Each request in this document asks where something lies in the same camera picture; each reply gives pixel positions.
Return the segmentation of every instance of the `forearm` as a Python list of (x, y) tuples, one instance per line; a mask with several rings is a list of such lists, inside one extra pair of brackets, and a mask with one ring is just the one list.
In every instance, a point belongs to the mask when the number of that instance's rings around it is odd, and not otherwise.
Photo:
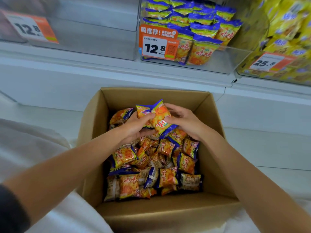
[(202, 137), (259, 230), (311, 232), (309, 215), (284, 190), (214, 130), (206, 128)]
[(113, 129), (33, 166), (3, 184), (19, 199), (33, 225), (114, 152), (121, 139), (120, 130)]

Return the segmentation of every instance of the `left hand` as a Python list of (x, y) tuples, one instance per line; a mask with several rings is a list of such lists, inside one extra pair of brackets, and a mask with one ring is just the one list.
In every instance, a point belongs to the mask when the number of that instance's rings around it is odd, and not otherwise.
[(120, 146), (129, 144), (142, 136), (147, 136), (155, 133), (154, 129), (153, 130), (142, 129), (142, 127), (146, 124), (146, 122), (149, 121), (150, 119), (153, 119), (155, 115), (156, 115), (155, 113), (149, 113), (146, 114), (144, 117), (138, 118), (137, 112), (135, 111), (124, 125), (115, 128), (122, 130), (121, 134), (123, 139), (120, 142)]

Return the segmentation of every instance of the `hand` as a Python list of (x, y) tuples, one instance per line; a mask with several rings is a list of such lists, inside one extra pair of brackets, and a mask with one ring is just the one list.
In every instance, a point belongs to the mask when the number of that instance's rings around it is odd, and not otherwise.
[(124, 138), (120, 142), (120, 146), (130, 144), (132, 141), (142, 136), (148, 136), (155, 133), (154, 129), (153, 130), (147, 128), (142, 129), (142, 127), (146, 124), (146, 122), (149, 121), (150, 119), (153, 119), (155, 115), (156, 115), (155, 113), (150, 113), (146, 114), (144, 117), (138, 118), (137, 112), (135, 111), (124, 125), (118, 128), (114, 128), (122, 130), (121, 134), (122, 137)]
[(164, 118), (165, 122), (179, 125), (193, 139), (201, 141), (207, 125), (202, 123), (189, 109), (168, 103), (164, 103), (164, 105), (169, 108), (172, 114), (172, 117)]

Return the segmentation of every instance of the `orange price tag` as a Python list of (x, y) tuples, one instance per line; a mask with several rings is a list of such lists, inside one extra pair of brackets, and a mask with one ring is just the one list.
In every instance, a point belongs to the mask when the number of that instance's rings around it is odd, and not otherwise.
[(57, 38), (46, 18), (34, 15), (24, 15), (10, 11), (2, 11), (2, 13), (22, 37), (58, 43)]
[(288, 55), (280, 55), (275, 53), (264, 53), (249, 68), (251, 70), (261, 70), (276, 73), (296, 58)]
[(139, 53), (141, 55), (171, 61), (175, 59), (179, 46), (176, 30), (146, 24), (142, 24), (139, 29)]

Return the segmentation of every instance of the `cardboard box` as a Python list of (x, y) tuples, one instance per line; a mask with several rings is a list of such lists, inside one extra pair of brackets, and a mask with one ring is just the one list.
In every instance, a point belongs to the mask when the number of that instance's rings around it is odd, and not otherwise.
[[(102, 88), (83, 113), (78, 145), (105, 133), (109, 119), (116, 111), (135, 108), (136, 104), (154, 104), (160, 99), (191, 109), (202, 122), (225, 136), (213, 95), (209, 92)], [(240, 203), (203, 144), (200, 144), (198, 155), (200, 173), (205, 176), (201, 193), (103, 203), (104, 180), (109, 171), (105, 163), (84, 180), (78, 192), (114, 232), (201, 232), (220, 227), (240, 208)]]

